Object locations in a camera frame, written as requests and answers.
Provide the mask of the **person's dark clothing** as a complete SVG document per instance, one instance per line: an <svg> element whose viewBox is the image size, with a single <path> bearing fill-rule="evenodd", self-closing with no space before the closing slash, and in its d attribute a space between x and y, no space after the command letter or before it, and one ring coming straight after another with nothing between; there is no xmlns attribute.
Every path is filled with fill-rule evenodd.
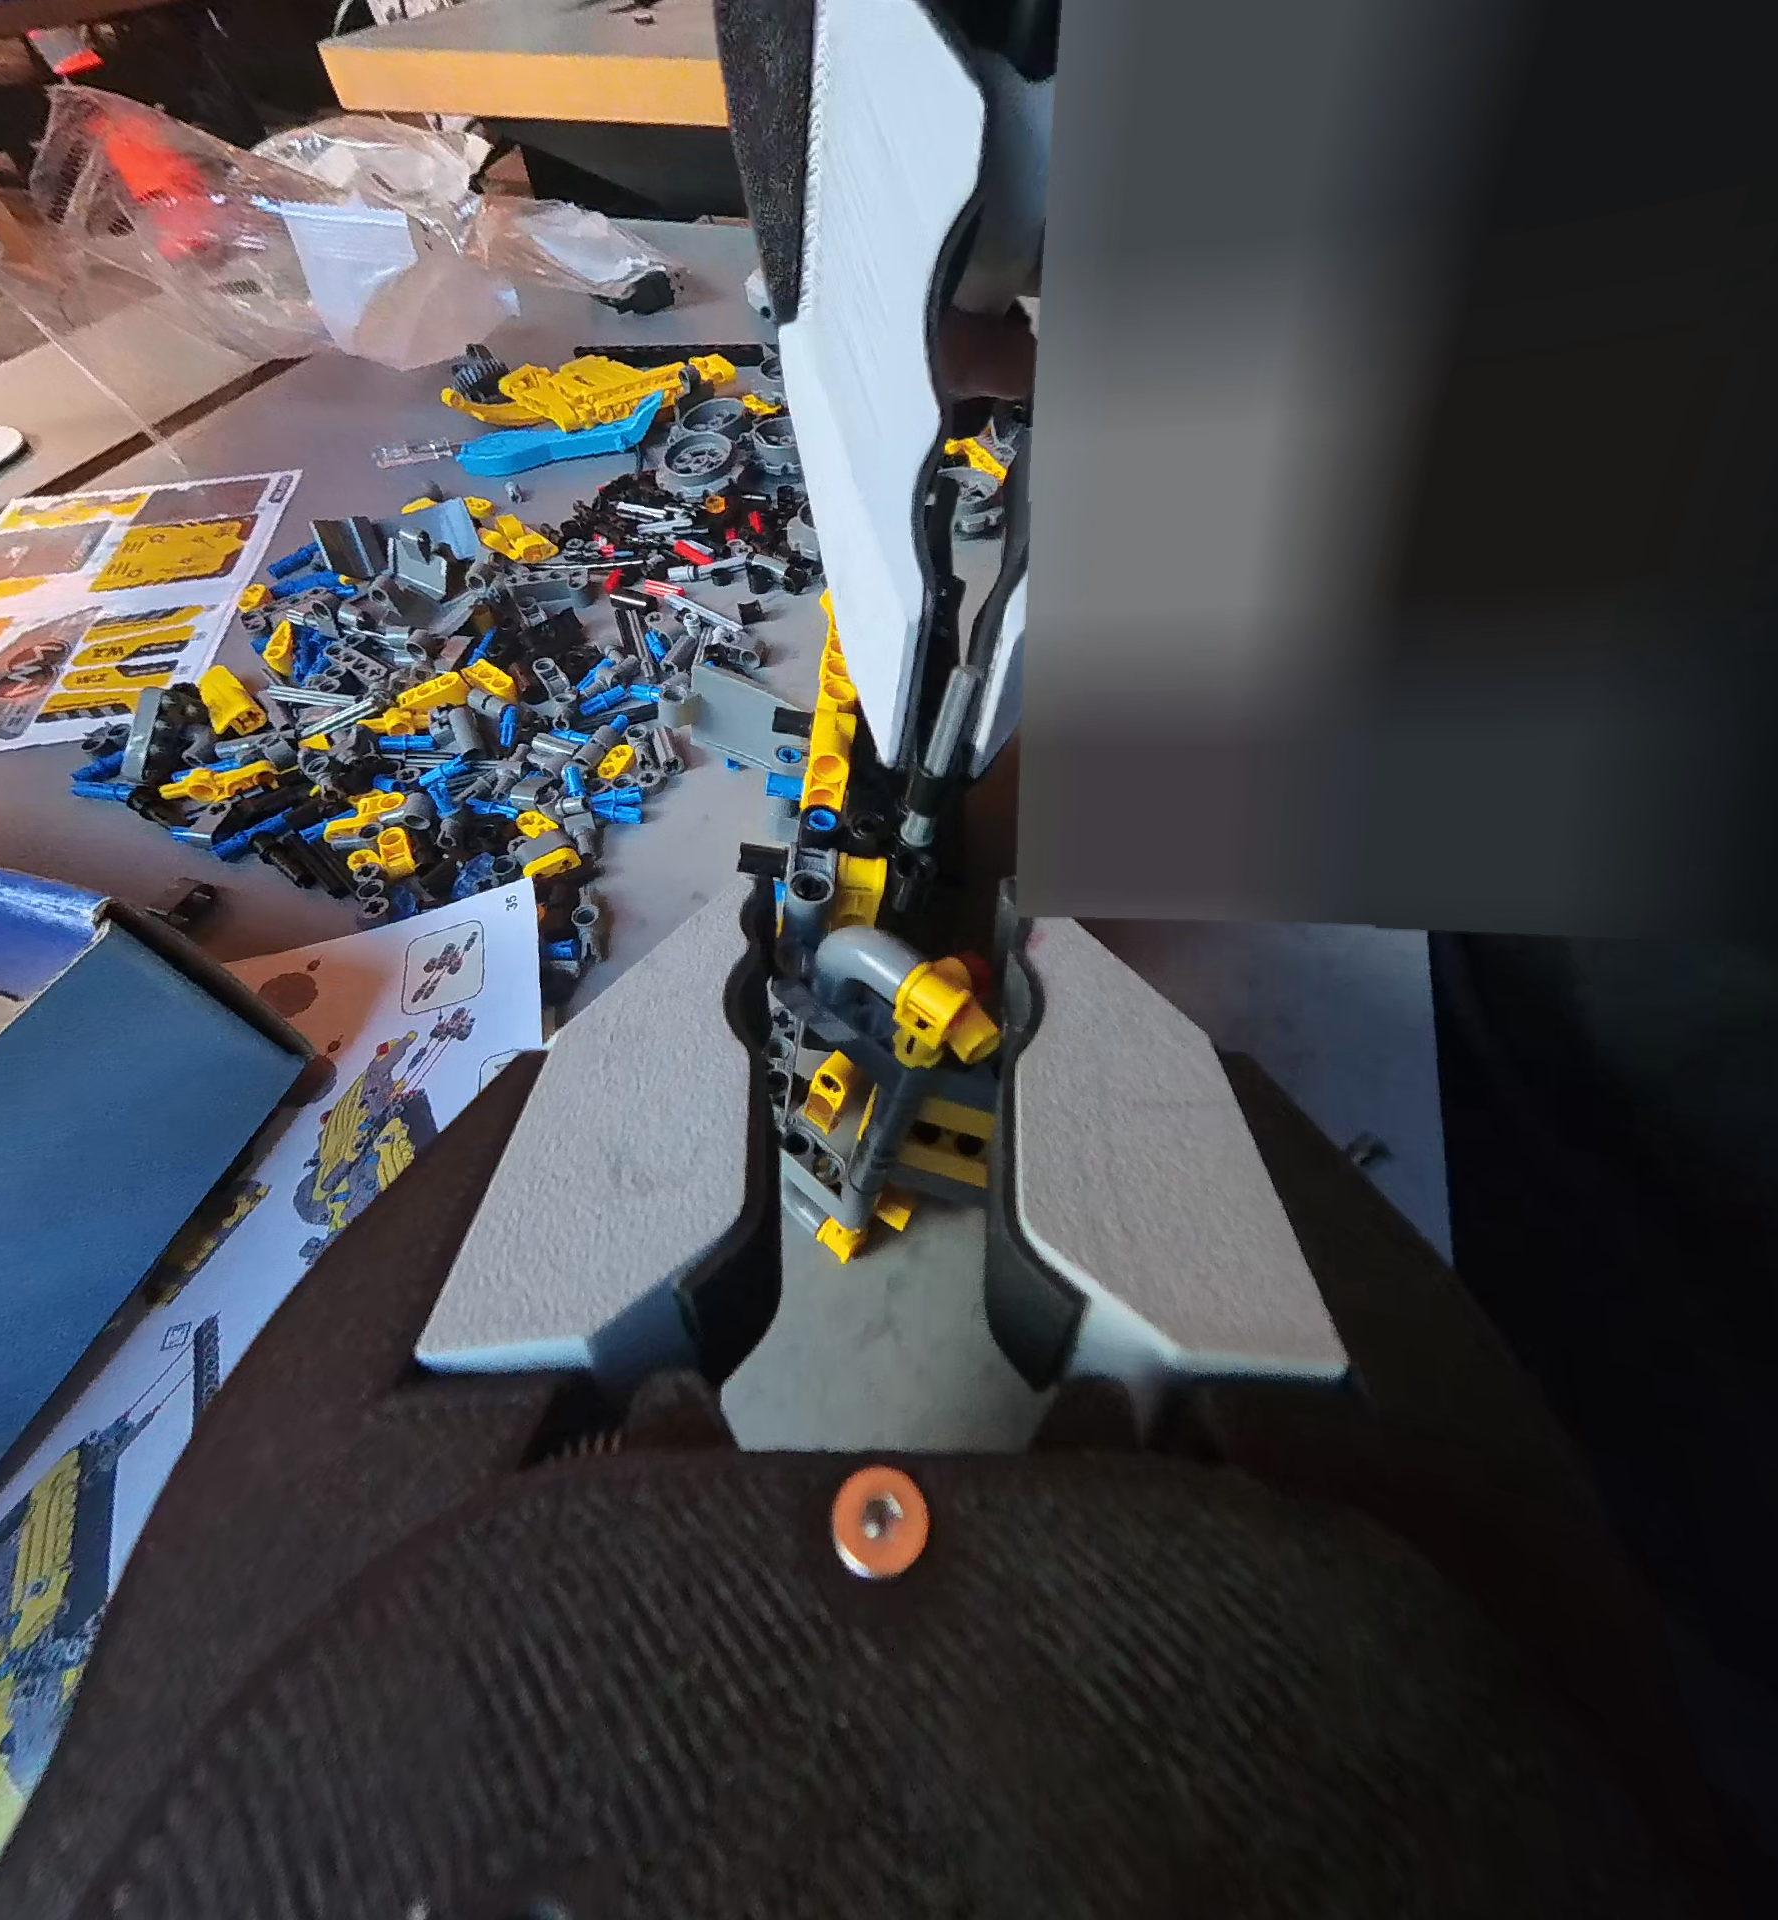
<svg viewBox="0 0 1778 1920"><path fill-rule="evenodd" d="M1778 945L1431 934L1452 1257L1671 1617L1778 1916Z"/></svg>

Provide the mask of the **crumpled clear plastic bags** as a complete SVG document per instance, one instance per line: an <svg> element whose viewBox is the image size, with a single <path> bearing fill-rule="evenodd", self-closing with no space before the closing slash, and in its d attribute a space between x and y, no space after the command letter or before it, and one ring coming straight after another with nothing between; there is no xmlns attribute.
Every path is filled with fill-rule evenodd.
<svg viewBox="0 0 1778 1920"><path fill-rule="evenodd" d="M29 192L72 267L148 281L222 344L408 371L540 296L664 311L678 267L612 217L483 195L487 142L368 113L243 149L101 87L53 87Z"/></svg>

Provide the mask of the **wood-edged table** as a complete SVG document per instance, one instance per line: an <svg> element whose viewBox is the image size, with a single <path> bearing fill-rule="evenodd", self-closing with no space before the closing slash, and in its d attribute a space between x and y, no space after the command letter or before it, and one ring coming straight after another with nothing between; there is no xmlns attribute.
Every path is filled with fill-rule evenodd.
<svg viewBox="0 0 1778 1920"><path fill-rule="evenodd" d="M349 110L724 126L712 4L458 4L328 38Z"/></svg>

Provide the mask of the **yellow sticker sheet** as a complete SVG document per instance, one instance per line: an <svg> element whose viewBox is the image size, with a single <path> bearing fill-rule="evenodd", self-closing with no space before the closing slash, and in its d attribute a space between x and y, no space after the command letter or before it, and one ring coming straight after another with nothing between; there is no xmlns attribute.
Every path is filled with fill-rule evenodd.
<svg viewBox="0 0 1778 1920"><path fill-rule="evenodd" d="M303 472L22 497L0 512L0 753L199 682Z"/></svg>

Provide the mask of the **grey curved panel brick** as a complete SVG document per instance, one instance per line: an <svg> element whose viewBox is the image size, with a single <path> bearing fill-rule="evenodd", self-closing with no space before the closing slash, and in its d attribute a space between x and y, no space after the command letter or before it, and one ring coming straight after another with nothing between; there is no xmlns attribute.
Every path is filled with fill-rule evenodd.
<svg viewBox="0 0 1778 1920"><path fill-rule="evenodd" d="M781 701L774 688L716 660L695 663L687 685L695 701L687 731L697 749L781 778L804 774L816 720L807 707Z"/></svg>

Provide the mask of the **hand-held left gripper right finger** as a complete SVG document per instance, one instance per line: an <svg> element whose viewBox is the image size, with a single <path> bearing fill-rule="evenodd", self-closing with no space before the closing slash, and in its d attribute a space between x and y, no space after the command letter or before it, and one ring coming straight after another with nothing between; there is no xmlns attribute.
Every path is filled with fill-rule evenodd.
<svg viewBox="0 0 1778 1920"><path fill-rule="evenodd" d="M1344 1380L1211 1036L1073 920L1003 900L995 930L987 1322L1020 1380L1112 1380L1135 1418L1201 1380Z"/></svg>

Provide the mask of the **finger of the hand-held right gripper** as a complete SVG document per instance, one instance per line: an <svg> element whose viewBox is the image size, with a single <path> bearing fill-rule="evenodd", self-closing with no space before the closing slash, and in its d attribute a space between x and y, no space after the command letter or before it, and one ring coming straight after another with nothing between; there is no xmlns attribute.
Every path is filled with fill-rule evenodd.
<svg viewBox="0 0 1778 1920"><path fill-rule="evenodd" d="M1027 561L1030 561L1030 453L1015 458L1003 484L1003 542L995 578L977 606L967 666L977 670L977 701L958 740L961 768L990 768L1020 717L1020 652L1027 631Z"/></svg>
<svg viewBox="0 0 1778 1920"><path fill-rule="evenodd" d="M984 134L971 68L922 4L816 4L781 377L836 631L885 760L903 755L928 594L936 267L971 203Z"/></svg>

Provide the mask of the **yellow black brick model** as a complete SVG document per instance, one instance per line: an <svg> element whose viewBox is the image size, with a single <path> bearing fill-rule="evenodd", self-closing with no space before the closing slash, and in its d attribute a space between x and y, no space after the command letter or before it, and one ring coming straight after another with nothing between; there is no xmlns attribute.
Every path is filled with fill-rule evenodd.
<svg viewBox="0 0 1778 1920"><path fill-rule="evenodd" d="M942 881L958 851L961 749L932 847L905 851L903 795L932 720L905 768L885 765L829 586L817 609L804 774L765 774L781 840L741 847L738 873L772 904L762 1074L781 1211L853 1263L876 1227L903 1230L922 1199L987 1199L1003 1026L990 945L936 943L951 930Z"/></svg>

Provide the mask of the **grey desk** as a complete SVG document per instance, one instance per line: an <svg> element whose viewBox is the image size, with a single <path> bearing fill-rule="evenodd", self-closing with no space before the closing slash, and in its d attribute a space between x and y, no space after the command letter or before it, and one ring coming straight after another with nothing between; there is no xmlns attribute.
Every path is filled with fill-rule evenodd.
<svg viewBox="0 0 1778 1920"><path fill-rule="evenodd" d="M0 502L67 493L110 477L222 477L295 466L297 497L281 549L314 512L389 512L424 477L454 466L373 466L379 444L446 433L441 371L393 371L337 351L293 368L243 368L179 337L170 322L114 311L85 341L110 387L156 414L163 444L122 445L129 418L78 365L37 344L0 299L0 426L29 449L0 472ZM241 859L181 857L148 822L67 795L71 749L0 755L0 864L148 904L181 875L222 896L199 930L224 964L353 937L349 904L295 890ZM1377 927L1097 923L1125 957L1213 1043L1252 1052L1436 1246L1448 1246L1443 1128L1430 1021L1425 938ZM741 1445L1015 1445L1035 1398L979 1322L979 1243L951 1219L922 1219L903 1249L838 1269L799 1227L784 1235L781 1311L720 1398Z"/></svg>

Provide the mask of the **yellow brick subassembly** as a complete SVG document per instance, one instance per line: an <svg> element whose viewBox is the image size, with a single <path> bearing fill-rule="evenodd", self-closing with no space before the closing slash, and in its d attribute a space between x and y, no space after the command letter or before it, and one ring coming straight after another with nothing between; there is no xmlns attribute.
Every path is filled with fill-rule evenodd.
<svg viewBox="0 0 1778 1920"><path fill-rule="evenodd" d="M508 368L494 351L469 348L450 368L441 407L501 430L593 430L631 418L643 400L651 415L661 415L691 396L712 396L733 371L738 365L716 351L664 365L627 365L590 351L557 368Z"/></svg>

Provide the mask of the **pile of small building bricks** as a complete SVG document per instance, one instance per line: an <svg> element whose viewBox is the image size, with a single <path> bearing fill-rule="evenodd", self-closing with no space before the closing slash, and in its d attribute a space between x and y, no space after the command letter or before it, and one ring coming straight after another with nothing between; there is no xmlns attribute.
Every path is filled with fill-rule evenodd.
<svg viewBox="0 0 1778 1920"><path fill-rule="evenodd" d="M691 666L765 685L772 597L817 580L800 484L751 472L720 493L625 472L561 524L456 497L318 520L236 605L252 678L145 690L88 731L71 795L364 927L517 879L563 904L604 832L706 755Z"/></svg>

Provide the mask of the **grey metal axle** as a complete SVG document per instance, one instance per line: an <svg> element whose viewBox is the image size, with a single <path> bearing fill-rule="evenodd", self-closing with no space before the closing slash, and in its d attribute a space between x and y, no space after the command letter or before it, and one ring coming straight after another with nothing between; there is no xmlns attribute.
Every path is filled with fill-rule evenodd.
<svg viewBox="0 0 1778 1920"><path fill-rule="evenodd" d="M932 847L936 817L951 791L951 768L961 745L967 720L971 717L979 673L968 663L949 670L942 703L936 707L926 749L908 774L903 795L900 847L922 857Z"/></svg>

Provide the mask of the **instruction booklet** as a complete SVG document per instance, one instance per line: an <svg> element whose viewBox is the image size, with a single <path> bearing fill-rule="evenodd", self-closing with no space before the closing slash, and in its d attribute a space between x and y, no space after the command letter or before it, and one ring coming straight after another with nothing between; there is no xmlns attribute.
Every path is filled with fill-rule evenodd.
<svg viewBox="0 0 1778 1920"><path fill-rule="evenodd" d="M218 1384L358 1211L494 1071L540 1043L538 896L523 879L236 972L318 1056L0 1491L0 1851Z"/></svg>

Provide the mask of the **blue cardboard kit box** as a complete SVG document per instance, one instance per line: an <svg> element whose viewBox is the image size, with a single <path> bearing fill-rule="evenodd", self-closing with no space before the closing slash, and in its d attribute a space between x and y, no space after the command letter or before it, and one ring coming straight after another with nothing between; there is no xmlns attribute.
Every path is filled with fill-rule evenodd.
<svg viewBox="0 0 1778 1920"><path fill-rule="evenodd" d="M0 1475L312 1056L162 917L0 870Z"/></svg>

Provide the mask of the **person's right hand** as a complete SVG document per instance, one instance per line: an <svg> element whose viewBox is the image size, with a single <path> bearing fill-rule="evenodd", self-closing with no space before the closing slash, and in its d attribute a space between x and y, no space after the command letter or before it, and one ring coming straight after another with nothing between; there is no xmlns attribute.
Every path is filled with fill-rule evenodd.
<svg viewBox="0 0 1778 1920"><path fill-rule="evenodd" d="M936 327L936 381L949 402L1030 402L1035 389L1035 327L1030 309L1003 311L942 309Z"/></svg>

